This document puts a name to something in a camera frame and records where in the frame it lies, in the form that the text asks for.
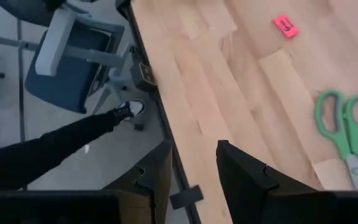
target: wooden tabletop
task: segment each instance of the wooden tabletop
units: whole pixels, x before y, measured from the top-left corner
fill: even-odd
[[[352,188],[313,111],[323,90],[358,94],[358,1],[134,0],[132,8],[187,179],[204,194],[203,223],[231,223],[219,139],[316,189]],[[300,30],[291,39],[272,22],[282,13]]]

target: office chair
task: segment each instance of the office chair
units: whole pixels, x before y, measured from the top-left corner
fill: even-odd
[[[124,26],[97,21],[69,3],[55,12],[47,12],[42,0],[0,0],[0,6],[22,21],[48,27],[39,44],[0,37],[0,44],[35,52],[25,80],[29,93],[82,114],[86,99],[100,88],[103,94],[92,114],[107,93],[114,91],[123,101],[121,90],[130,82],[121,77],[130,46],[117,53]]]

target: chair armrest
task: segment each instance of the chair armrest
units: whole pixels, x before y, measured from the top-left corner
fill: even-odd
[[[39,75],[54,76],[76,19],[76,12],[64,7],[55,11],[35,62]]]

